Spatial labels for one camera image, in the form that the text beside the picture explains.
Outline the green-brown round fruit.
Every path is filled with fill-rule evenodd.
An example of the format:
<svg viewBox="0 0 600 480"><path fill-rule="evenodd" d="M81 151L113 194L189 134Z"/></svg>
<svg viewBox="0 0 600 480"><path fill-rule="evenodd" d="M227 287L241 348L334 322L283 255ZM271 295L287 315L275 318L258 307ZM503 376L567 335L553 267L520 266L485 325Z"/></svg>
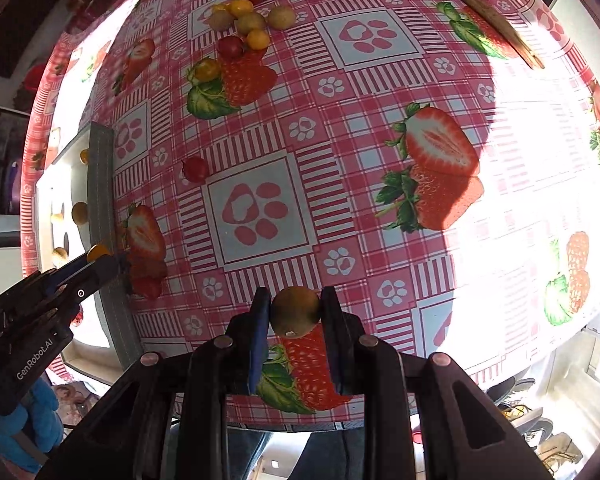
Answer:
<svg viewBox="0 0 600 480"><path fill-rule="evenodd" d="M69 261L68 252L63 247L56 247L52 251L52 265L55 268L64 266Z"/></svg>

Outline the brown round fruit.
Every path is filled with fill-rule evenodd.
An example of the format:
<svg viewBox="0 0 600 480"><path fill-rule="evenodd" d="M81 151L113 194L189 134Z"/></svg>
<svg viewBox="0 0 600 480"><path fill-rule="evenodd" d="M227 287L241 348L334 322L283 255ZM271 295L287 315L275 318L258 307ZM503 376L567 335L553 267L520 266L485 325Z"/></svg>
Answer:
<svg viewBox="0 0 600 480"><path fill-rule="evenodd" d="M317 293L303 286L290 286L276 294L268 319L277 336L294 339L306 336L320 322Z"/></svg>

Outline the yellow cherry tomato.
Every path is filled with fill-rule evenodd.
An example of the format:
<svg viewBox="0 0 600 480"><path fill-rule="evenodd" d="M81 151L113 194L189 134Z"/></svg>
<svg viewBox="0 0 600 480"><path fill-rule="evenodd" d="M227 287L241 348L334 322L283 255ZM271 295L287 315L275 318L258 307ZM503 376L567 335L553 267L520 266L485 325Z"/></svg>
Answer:
<svg viewBox="0 0 600 480"><path fill-rule="evenodd" d="M111 252L110 252L109 248L104 244L98 243L98 244L93 245L90 248L90 250L87 252L86 260L88 262L93 262L102 256L110 256L110 255L111 255Z"/></svg>

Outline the white foam tray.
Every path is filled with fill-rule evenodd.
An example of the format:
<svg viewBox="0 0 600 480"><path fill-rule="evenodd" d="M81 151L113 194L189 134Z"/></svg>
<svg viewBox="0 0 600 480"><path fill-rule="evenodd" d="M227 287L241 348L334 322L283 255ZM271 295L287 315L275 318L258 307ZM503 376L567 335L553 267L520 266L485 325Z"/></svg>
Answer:
<svg viewBox="0 0 600 480"><path fill-rule="evenodd" d="M51 269L64 248L68 258L95 244L117 250L112 197L112 130L92 122L80 130L35 185L32 218L38 267ZM65 364L112 384L143 353L122 276L81 301L82 322L62 352Z"/></svg>

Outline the red cherry tomato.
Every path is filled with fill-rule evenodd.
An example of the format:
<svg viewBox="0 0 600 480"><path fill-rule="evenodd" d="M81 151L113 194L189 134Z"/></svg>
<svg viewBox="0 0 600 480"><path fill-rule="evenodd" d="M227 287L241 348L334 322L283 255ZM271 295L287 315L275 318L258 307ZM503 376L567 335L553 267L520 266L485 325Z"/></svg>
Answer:
<svg viewBox="0 0 600 480"><path fill-rule="evenodd" d="M210 169L208 162L200 156L192 156L182 163L184 178L193 184L203 184L209 177Z"/></svg>

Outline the red checkered strawberry tablecloth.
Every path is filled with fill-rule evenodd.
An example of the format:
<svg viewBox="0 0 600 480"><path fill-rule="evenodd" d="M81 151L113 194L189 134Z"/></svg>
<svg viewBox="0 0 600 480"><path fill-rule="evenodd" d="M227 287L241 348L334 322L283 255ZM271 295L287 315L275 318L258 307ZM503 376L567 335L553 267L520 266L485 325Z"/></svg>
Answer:
<svg viewBox="0 0 600 480"><path fill-rule="evenodd" d="M483 0L542 70L462 0L286 0L296 24L226 66L209 21L232 1L119 0L61 36L24 148L26 272L35 185L98 122L117 248L166 269L128 298L142 349L193 350L260 286L332 286L487 385L600 312L600 92L542 0Z"/></svg>

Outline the wooden fish-shaped board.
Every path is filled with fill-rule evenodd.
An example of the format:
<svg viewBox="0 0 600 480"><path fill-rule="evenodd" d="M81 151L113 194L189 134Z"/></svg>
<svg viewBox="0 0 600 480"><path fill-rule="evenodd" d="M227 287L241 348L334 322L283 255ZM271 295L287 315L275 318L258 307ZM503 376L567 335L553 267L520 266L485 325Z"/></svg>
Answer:
<svg viewBox="0 0 600 480"><path fill-rule="evenodd" d="M536 68L542 70L544 68L544 64L540 58L533 52L528 44L524 42L516 29L513 28L500 12L492 8L492 6L489 6L483 0L462 1L499 32L532 70L535 70Z"/></svg>

